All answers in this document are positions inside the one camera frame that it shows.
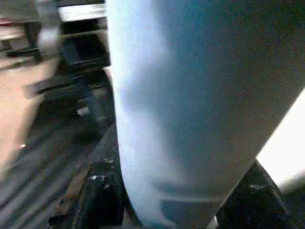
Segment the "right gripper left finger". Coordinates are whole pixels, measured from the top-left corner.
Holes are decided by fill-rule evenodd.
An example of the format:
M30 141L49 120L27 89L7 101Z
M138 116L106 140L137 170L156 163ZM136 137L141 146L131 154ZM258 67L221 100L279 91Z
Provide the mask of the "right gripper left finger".
M77 170L54 213L50 229L102 229L121 226L126 192L122 181L116 125Z

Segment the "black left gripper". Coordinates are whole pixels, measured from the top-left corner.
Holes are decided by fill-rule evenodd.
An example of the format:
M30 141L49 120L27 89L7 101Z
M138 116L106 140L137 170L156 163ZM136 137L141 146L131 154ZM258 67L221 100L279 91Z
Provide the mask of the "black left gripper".
M40 4L37 9L39 53L44 57L58 54L60 61L54 76L24 88L27 96L79 89L80 80L110 65L109 52L100 40L107 27L106 5Z

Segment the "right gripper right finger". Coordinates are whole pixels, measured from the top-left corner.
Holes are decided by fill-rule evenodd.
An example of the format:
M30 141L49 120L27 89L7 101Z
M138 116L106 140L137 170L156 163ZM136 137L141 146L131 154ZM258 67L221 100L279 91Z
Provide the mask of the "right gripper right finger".
M216 214L219 229L292 229L282 195L258 161Z

